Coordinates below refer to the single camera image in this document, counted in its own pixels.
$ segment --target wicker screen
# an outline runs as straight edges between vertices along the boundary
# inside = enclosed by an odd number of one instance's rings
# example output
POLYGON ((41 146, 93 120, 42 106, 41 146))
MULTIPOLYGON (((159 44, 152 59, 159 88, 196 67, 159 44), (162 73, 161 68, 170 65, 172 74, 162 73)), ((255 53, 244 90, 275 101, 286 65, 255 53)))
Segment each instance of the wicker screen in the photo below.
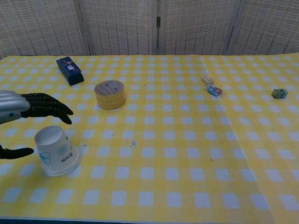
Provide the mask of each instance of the wicker screen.
POLYGON ((299 0, 246 0, 231 54, 299 52, 299 0))
POLYGON ((84 0, 96 55, 152 53, 152 0, 84 0))
POLYGON ((165 54, 221 54, 240 0, 167 0, 165 54))
POLYGON ((85 54, 72 0, 0 1, 0 58, 85 54))

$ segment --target eraser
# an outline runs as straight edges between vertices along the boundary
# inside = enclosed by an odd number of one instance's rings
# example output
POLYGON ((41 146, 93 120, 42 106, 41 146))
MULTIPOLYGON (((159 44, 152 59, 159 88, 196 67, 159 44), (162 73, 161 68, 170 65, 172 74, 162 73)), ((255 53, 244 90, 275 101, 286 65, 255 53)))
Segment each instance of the eraser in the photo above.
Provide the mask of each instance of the eraser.
POLYGON ((64 57, 56 60, 59 69, 70 85, 84 81, 80 68, 71 60, 70 57, 64 57))
POLYGON ((216 86, 208 85, 206 87, 206 89, 209 93, 211 93, 212 95, 214 95, 216 97, 222 94, 222 89, 219 89, 216 86))
POLYGON ((214 80, 211 77, 203 76, 201 80, 206 84, 206 85, 214 85, 214 80))
POLYGON ((288 91, 285 89, 275 89, 271 95, 274 99, 284 99, 288 95, 288 91))

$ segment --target paper cup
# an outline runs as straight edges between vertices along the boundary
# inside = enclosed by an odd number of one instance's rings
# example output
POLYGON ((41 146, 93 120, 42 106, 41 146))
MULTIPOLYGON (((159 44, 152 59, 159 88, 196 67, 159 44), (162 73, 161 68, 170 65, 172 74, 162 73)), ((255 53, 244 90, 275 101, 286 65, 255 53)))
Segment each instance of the paper cup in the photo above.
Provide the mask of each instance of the paper cup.
POLYGON ((81 156, 59 126, 40 130, 35 138, 42 160, 42 167, 49 176, 61 176, 71 172, 81 162, 81 156))

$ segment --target clear packing tape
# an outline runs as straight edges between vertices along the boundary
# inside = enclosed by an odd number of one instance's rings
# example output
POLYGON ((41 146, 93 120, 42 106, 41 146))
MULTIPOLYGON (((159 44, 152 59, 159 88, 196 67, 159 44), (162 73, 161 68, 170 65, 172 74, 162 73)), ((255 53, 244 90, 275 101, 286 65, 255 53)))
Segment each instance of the clear packing tape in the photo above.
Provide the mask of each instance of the clear packing tape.
POLYGON ((94 87, 95 96, 100 108, 113 110, 126 102, 124 85, 120 81, 107 80, 94 87))

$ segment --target tablecloth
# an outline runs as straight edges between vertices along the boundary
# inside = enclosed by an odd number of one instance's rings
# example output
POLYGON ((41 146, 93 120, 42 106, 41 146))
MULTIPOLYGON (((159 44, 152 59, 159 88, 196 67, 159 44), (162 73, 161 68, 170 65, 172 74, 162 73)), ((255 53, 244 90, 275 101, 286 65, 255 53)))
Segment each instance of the tablecloth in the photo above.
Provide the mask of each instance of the tablecloth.
POLYGON ((72 56, 85 78, 74 86, 57 67, 61 57, 4 58, 0 89, 48 93, 74 111, 73 124, 20 119, 1 125, 0 143, 35 148, 38 130, 59 125, 82 162, 50 177, 36 149, 1 160, 0 216, 298 223, 299 54, 72 56), (221 96, 206 91, 203 75, 221 96), (113 111, 93 92, 108 79, 123 82, 127 96, 113 111), (287 98, 273 99, 276 88, 287 98))

